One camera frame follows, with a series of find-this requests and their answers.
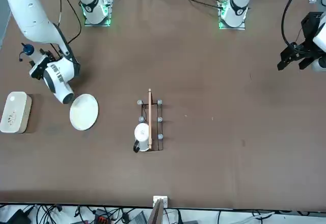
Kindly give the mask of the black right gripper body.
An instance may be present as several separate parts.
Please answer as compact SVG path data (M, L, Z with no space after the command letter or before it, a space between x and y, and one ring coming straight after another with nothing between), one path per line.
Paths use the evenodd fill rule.
M44 72L48 67L49 63L54 62L55 59L44 58L41 61L38 61L34 66L34 78L41 80L44 77Z

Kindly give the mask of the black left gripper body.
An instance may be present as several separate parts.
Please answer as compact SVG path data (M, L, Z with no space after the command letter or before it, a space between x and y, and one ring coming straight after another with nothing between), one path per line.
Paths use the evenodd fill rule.
M304 41L295 47L302 55L312 56L322 53L322 50L313 42L319 28L321 16L322 12L309 12L301 21Z

